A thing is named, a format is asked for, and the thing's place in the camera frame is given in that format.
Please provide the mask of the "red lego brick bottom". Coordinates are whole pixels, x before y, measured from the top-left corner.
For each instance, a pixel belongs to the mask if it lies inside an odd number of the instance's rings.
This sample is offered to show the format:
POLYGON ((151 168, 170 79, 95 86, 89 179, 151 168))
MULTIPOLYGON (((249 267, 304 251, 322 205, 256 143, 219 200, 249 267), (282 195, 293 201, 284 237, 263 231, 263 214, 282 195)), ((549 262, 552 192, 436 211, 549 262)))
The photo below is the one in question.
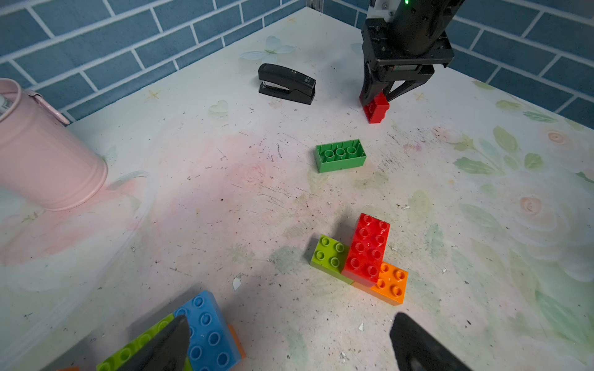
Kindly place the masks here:
POLYGON ((369 104, 364 106, 364 112, 370 124, 380 124, 390 108, 387 98, 380 92, 369 104))

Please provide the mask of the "orange lego brick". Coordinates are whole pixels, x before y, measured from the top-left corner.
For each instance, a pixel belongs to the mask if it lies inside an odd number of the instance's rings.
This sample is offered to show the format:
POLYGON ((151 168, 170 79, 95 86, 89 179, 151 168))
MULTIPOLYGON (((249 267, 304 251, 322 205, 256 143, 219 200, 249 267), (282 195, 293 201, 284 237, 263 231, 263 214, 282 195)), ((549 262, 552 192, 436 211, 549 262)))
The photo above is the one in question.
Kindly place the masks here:
POLYGON ((227 327, 229 328, 229 331, 231 333, 231 336, 232 336, 232 338, 233 338, 233 340, 235 342, 235 346, 238 349, 238 352, 240 354, 241 360, 245 360, 247 358, 247 354, 244 351, 244 347, 241 344, 241 341, 240 341, 240 339, 238 337, 238 334, 235 331, 235 328, 231 324, 228 324, 227 327))
POLYGON ((368 288, 358 282, 354 282, 352 286, 363 292, 367 292, 392 306, 397 306, 402 305, 405 301, 407 280, 407 271, 383 262, 375 286, 368 288))

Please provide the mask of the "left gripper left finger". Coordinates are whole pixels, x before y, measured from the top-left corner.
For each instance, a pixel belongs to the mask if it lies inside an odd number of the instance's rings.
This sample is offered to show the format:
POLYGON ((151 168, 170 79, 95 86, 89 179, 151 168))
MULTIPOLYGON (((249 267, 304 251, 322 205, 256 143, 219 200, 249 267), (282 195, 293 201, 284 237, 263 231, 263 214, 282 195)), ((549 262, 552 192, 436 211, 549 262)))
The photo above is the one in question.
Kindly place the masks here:
POLYGON ((190 346, 190 326, 185 315, 178 316, 142 347, 119 370, 182 371, 190 346))

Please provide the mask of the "blue lego brick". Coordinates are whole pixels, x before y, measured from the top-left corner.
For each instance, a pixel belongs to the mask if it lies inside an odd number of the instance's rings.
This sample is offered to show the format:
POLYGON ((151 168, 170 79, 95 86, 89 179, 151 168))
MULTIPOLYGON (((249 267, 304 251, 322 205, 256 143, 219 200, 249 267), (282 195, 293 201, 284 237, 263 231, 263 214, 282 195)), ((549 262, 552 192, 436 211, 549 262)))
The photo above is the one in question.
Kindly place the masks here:
POLYGON ((211 292, 199 293, 173 315, 185 315, 190 326, 185 370, 230 370, 241 362, 240 349, 211 292))

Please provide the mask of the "lime lego brick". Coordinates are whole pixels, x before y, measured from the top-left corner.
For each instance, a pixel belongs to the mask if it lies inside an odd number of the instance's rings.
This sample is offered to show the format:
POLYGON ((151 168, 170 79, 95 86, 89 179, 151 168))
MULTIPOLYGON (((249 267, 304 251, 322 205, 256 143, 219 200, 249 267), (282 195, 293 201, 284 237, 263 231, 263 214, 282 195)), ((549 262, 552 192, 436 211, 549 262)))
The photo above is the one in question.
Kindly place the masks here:
POLYGON ((148 331, 115 352, 102 363, 98 364, 96 370, 119 370, 119 368, 130 360, 140 349, 142 349, 143 346, 155 338, 160 331, 165 329, 174 318, 176 318, 174 315, 168 315, 148 331))
POLYGON ((349 250, 348 245, 322 235, 311 258, 310 265, 347 284, 353 284, 352 279, 342 274, 349 250))

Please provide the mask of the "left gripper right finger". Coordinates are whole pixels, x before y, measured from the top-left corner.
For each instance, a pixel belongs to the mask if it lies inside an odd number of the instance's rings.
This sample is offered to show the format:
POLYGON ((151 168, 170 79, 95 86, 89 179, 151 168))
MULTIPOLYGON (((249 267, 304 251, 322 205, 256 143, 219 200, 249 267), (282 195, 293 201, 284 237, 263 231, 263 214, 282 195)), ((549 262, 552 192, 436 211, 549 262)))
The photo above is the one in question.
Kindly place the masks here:
POLYGON ((465 370, 470 368, 404 312, 394 317, 390 339, 400 370, 465 370))

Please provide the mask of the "lime lego brick top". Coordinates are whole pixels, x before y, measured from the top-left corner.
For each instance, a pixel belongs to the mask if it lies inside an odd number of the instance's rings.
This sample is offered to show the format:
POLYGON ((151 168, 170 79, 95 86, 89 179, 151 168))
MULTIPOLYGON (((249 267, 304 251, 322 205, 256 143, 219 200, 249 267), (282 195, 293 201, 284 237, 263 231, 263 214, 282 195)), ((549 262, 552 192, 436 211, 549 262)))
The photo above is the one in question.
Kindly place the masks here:
POLYGON ((322 235, 311 258, 310 265, 347 284, 353 284, 352 279, 342 274, 349 250, 348 245, 322 235))

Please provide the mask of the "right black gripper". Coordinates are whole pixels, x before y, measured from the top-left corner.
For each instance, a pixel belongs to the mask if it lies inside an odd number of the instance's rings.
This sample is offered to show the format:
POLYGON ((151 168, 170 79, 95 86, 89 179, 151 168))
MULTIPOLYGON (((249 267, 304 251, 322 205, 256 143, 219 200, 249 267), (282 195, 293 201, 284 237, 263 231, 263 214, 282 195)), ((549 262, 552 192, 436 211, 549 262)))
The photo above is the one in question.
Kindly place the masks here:
POLYGON ((362 27, 364 83, 360 103, 367 106, 384 91, 388 102, 424 85, 430 77, 405 80, 394 90, 400 72, 453 62, 447 26, 464 1, 370 1, 362 27))

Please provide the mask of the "red lego brick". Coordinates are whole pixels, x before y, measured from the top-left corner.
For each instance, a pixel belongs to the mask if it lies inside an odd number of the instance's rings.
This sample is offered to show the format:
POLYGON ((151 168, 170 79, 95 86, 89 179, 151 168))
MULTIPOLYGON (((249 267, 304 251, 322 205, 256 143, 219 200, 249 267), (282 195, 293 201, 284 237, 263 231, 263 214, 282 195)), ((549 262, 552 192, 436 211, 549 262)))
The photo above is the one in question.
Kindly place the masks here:
POLYGON ((370 124, 380 124, 390 108, 387 98, 380 92, 369 104, 364 106, 364 112, 370 124))
POLYGON ((390 227, 383 220, 365 213, 360 215, 342 270, 343 276, 368 288, 377 284, 390 227))

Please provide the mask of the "red lego brick top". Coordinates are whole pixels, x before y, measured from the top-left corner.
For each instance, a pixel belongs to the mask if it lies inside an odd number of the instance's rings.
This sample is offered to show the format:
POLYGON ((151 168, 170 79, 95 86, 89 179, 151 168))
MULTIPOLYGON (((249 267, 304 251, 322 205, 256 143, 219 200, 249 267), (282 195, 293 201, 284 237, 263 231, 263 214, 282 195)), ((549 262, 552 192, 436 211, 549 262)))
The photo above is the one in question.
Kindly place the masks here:
POLYGON ((383 220, 365 213, 360 215, 342 270, 343 276, 368 288, 377 284, 390 227, 383 220))

